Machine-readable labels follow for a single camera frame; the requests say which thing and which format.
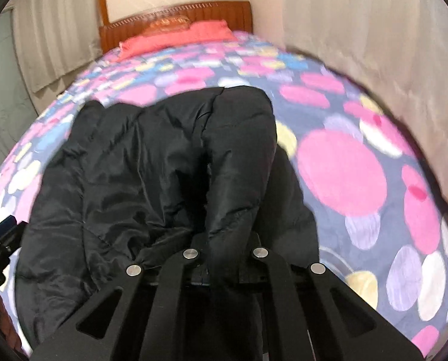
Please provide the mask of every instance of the black down jacket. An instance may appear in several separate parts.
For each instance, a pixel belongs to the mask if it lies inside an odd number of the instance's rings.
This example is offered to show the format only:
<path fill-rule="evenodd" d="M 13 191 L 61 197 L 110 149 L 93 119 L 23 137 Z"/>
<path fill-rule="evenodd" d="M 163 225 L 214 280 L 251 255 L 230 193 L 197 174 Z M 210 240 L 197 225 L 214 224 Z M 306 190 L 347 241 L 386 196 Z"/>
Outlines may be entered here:
<path fill-rule="evenodd" d="M 253 227 L 289 263 L 318 260 L 314 216 L 263 91 L 206 88 L 146 108 L 90 101 L 44 172 L 23 237 L 23 331 L 37 346 L 127 266 L 158 267 L 205 232 L 214 291 L 196 313 L 212 308 L 220 345 L 205 329 L 192 359 L 261 359 L 255 300 L 233 288 Z"/>

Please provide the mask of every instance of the pink pillow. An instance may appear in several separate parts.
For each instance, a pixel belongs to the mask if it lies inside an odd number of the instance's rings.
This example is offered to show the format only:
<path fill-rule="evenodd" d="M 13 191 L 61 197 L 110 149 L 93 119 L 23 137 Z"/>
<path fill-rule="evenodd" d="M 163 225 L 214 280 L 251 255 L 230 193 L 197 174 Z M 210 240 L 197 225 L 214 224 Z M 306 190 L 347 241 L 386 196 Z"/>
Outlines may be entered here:
<path fill-rule="evenodd" d="M 120 54 L 117 62 L 141 54 L 183 46 L 190 43 L 236 41 L 225 20 L 203 20 L 192 23 L 185 31 L 163 33 L 152 36 L 135 36 L 120 43 Z"/>

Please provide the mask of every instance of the beige curtain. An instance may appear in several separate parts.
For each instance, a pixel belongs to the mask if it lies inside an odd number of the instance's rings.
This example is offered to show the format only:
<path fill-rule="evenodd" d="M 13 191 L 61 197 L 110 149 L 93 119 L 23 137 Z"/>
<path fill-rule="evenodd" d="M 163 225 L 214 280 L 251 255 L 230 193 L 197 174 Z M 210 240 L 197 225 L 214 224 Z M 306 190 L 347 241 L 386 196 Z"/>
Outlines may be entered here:
<path fill-rule="evenodd" d="M 448 201 L 443 0 L 286 0 L 285 42 L 378 95 L 417 138 Z"/>
<path fill-rule="evenodd" d="M 96 0 L 14 0 L 16 53 L 35 93 L 102 54 Z"/>

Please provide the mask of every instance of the screw head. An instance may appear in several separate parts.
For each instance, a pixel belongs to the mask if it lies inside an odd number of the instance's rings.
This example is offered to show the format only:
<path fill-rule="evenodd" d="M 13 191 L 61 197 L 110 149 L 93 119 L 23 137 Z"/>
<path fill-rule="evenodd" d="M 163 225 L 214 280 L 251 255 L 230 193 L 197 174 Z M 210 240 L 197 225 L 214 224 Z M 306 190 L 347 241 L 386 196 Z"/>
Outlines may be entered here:
<path fill-rule="evenodd" d="M 189 248 L 184 251 L 183 255 L 185 259 L 194 259 L 197 257 L 197 255 L 199 255 L 199 252 L 194 248 Z"/>
<path fill-rule="evenodd" d="M 267 255 L 269 255 L 269 251 L 267 251 L 264 247 L 255 248 L 252 253 L 257 258 L 265 258 Z"/>
<path fill-rule="evenodd" d="M 314 274 L 324 274 L 326 272 L 326 267 L 321 263 L 313 263 L 311 265 L 311 271 Z"/>
<path fill-rule="evenodd" d="M 139 275 L 142 272 L 142 268 L 138 265 L 130 265 L 129 267 L 127 267 L 127 270 L 125 272 L 129 276 L 135 277 L 136 275 Z"/>

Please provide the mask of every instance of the floral bedspread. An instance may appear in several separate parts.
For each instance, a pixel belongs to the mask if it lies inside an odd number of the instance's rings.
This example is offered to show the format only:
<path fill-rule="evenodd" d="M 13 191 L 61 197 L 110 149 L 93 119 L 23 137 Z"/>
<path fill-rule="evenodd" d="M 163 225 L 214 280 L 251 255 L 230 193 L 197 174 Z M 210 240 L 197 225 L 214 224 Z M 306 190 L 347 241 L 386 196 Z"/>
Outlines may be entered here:
<path fill-rule="evenodd" d="M 412 147 L 347 79 L 236 35 L 238 42 L 168 48 L 122 63 L 112 62 L 111 51 L 83 72 L 0 167 L 0 221 L 9 214 L 28 220 L 45 165 L 86 100 L 146 106 L 188 90 L 252 85 L 273 102 L 279 144 L 316 216 L 321 262 L 427 354 L 448 322 L 448 227 Z M 16 325 L 17 256 L 0 288 Z"/>

